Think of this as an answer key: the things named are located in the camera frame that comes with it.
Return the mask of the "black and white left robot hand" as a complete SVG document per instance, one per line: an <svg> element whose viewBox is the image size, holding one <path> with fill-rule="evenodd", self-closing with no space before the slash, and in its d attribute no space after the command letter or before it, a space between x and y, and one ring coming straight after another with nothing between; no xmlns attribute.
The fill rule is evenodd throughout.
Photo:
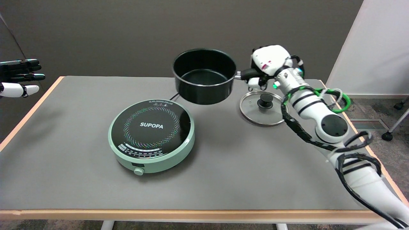
<svg viewBox="0 0 409 230"><path fill-rule="evenodd" d="M0 96L9 98L26 98L40 90L38 85L23 82L45 80L44 74L36 74L41 70L37 59L6 61L0 63Z"/></svg>

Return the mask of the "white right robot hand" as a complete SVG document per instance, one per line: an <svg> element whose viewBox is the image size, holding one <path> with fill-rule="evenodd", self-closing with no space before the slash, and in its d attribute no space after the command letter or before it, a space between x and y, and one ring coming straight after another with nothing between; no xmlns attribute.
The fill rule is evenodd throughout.
<svg viewBox="0 0 409 230"><path fill-rule="evenodd" d="M251 55L251 68L258 74L256 77L247 80L247 85L251 89L265 89L269 80L274 79L279 70L293 67L294 61L290 53L280 45L269 45L255 49Z"/></svg>

